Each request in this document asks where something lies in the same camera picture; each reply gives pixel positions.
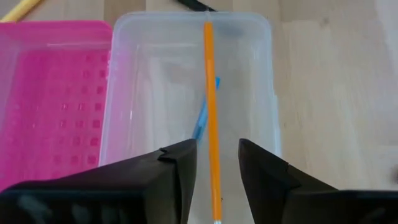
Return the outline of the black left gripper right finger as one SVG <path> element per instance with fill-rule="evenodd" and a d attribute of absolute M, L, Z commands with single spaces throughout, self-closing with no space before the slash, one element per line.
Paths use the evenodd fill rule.
<path fill-rule="evenodd" d="M 255 224 L 398 224 L 398 191 L 338 190 L 248 139 L 238 157 Z"/>

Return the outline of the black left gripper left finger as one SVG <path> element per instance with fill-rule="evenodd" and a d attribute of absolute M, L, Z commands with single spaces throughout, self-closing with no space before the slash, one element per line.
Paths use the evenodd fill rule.
<path fill-rule="evenodd" d="M 0 224 L 187 224 L 197 142 L 0 192 Z"/>

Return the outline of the orange wooden pencil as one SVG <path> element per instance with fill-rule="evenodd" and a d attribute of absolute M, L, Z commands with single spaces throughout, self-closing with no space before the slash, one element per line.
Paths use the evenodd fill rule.
<path fill-rule="evenodd" d="M 206 75 L 206 104 L 208 109 L 208 154 L 210 162 L 213 224 L 222 224 L 221 172 L 216 105 L 216 75 L 213 24 L 204 23 L 204 56 Z"/>

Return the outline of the clear supply box pink lid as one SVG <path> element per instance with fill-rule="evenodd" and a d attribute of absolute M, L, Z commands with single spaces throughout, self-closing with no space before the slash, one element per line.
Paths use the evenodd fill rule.
<path fill-rule="evenodd" d="M 241 138 L 280 154 L 272 28 L 248 12 L 133 12 L 0 23 L 0 190 L 76 174 L 192 137 L 215 48 L 223 224 L 254 224 Z"/>

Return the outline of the blue pen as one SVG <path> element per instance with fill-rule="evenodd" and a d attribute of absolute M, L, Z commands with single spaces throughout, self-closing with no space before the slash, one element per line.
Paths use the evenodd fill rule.
<path fill-rule="evenodd" d="M 201 105 L 201 110 L 199 112 L 192 134 L 192 138 L 196 139 L 198 144 L 200 143 L 203 137 L 203 133 L 205 131 L 207 124 L 207 119 L 208 119 L 208 109 L 207 109 L 206 97 L 204 96 Z"/>

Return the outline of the black pen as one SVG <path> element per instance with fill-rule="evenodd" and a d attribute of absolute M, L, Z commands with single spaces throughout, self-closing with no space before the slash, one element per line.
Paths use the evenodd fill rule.
<path fill-rule="evenodd" d="M 207 6 L 206 4 L 203 4 L 199 0 L 176 0 L 176 1 L 195 12 L 205 12 L 205 11 L 216 12 L 215 9 L 213 9 L 210 6 Z"/>

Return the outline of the yellow highlighter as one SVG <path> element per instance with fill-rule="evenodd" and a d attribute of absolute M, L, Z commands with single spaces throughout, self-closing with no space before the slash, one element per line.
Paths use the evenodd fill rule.
<path fill-rule="evenodd" d="M 21 2 L 13 7 L 0 22 L 17 22 L 33 10 L 40 2 L 41 0 L 21 0 Z"/>

